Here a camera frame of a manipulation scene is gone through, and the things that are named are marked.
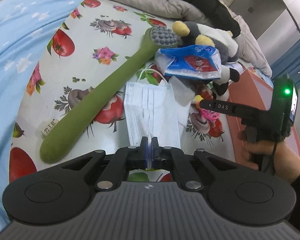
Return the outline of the blue tissue pack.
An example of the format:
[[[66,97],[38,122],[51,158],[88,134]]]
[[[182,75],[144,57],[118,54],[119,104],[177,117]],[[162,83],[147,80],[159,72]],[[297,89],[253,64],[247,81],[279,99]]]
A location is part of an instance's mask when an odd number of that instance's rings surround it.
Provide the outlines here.
[[[191,45],[181,48],[161,48],[155,53],[155,64],[166,76],[196,80],[221,78],[221,57],[212,46]]]

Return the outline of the panda plush toy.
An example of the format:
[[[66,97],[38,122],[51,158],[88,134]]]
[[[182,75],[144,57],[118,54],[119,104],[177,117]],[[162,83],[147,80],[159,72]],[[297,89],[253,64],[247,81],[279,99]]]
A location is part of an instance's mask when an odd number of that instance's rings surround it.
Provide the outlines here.
[[[227,101],[229,99],[229,82],[237,83],[240,74],[237,70],[231,67],[221,65],[221,77],[212,82],[212,94],[215,100]]]

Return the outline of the grey penguin plush toy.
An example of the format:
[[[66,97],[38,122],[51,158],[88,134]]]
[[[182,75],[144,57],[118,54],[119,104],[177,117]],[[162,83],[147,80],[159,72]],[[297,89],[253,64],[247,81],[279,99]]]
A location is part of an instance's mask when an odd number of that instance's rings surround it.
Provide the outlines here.
[[[239,46],[231,31],[215,29],[190,21],[175,21],[172,30],[180,38],[180,46],[212,46],[218,49],[221,62],[235,62],[239,59]]]

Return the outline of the blue curtain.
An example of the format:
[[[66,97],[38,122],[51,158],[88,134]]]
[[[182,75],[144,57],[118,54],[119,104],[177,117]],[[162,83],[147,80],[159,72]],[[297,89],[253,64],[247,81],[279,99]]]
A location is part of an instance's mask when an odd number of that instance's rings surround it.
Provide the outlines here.
[[[300,88],[300,40],[274,62],[271,69],[273,71],[272,80],[288,74],[295,85]]]

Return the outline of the grey wall cabinet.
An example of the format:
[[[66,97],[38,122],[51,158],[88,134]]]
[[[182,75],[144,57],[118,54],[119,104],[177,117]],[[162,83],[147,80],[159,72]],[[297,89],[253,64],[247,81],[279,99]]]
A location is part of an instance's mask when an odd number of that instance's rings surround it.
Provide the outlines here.
[[[300,34],[299,24],[284,0],[234,0],[230,9],[242,16],[255,38],[261,37],[285,11]]]

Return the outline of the light blue bed sheet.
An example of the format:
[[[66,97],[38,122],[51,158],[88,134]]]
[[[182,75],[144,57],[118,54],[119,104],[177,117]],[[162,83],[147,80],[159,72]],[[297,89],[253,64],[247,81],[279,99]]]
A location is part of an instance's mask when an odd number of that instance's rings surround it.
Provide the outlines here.
[[[55,31],[83,0],[0,2],[0,231],[10,220],[2,205],[12,133],[27,83]]]

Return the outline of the clear plastic wrapper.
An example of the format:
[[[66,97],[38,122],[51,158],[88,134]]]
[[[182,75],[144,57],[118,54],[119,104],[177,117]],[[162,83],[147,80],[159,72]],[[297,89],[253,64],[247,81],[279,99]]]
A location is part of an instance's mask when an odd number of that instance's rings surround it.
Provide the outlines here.
[[[194,92],[185,86],[177,77],[172,76],[168,83],[172,86],[175,101],[185,107],[191,103],[194,98]]]

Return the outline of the pink cardboard box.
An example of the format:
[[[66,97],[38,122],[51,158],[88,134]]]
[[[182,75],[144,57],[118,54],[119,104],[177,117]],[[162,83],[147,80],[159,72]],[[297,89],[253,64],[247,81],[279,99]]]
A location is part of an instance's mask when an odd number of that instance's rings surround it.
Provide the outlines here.
[[[277,77],[270,87],[260,77],[245,70],[237,83],[229,86],[229,102],[248,106],[227,121],[238,163],[243,161],[243,142],[237,134],[247,130],[248,140],[255,142],[268,137],[288,139],[288,143],[300,156],[300,141],[294,128],[298,91],[288,75]]]

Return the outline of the beige grey duvet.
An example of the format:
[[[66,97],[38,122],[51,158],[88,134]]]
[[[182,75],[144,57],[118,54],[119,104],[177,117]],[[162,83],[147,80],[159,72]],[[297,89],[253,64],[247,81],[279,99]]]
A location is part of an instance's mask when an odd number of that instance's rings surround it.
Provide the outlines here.
[[[112,0],[135,9],[148,12],[152,15],[173,18],[177,20],[193,21],[214,27],[215,24],[199,9],[190,3],[181,0]],[[256,38],[250,31],[248,24],[239,15],[236,15],[230,8],[226,8],[226,14],[230,19],[237,22],[241,33],[235,41],[239,47],[239,57],[250,62],[258,68],[264,75],[272,76],[272,70],[266,57],[261,51]]]

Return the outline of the fruit pattern bed mat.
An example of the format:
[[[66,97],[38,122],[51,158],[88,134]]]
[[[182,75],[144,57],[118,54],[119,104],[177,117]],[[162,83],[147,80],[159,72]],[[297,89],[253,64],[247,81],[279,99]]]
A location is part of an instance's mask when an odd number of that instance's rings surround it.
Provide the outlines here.
[[[13,131],[9,180],[75,159],[94,150],[113,154],[129,146],[124,110],[125,89],[120,88],[81,134],[69,153],[54,164],[39,156],[40,146],[57,124],[86,95],[119,68],[140,47],[150,24],[141,12],[109,0],[85,0],[59,28],[38,61],[26,87]],[[162,78],[148,61],[130,78],[158,85]],[[192,108],[176,102],[180,147],[192,154],[204,148],[234,160],[235,153],[224,115],[208,123]]]

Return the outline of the pink yellow small toy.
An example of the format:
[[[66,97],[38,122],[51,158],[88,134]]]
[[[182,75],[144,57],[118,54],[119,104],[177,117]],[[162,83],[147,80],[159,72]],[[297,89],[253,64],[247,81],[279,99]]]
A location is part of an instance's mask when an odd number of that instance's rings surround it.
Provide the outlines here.
[[[220,117],[220,114],[217,112],[200,107],[199,103],[202,100],[203,100],[203,98],[200,95],[196,95],[192,100],[192,104],[194,104],[196,106],[196,108],[199,110],[200,115],[202,117],[204,117],[209,122],[215,122]]]

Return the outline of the white face mask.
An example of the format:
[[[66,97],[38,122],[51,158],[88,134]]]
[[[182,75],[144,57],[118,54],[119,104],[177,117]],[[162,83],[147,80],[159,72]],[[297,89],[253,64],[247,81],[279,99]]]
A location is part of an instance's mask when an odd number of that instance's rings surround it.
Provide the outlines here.
[[[138,146],[146,137],[158,139],[159,146],[180,147],[180,129],[172,85],[161,75],[158,85],[128,81],[125,88],[124,110],[129,143]]]

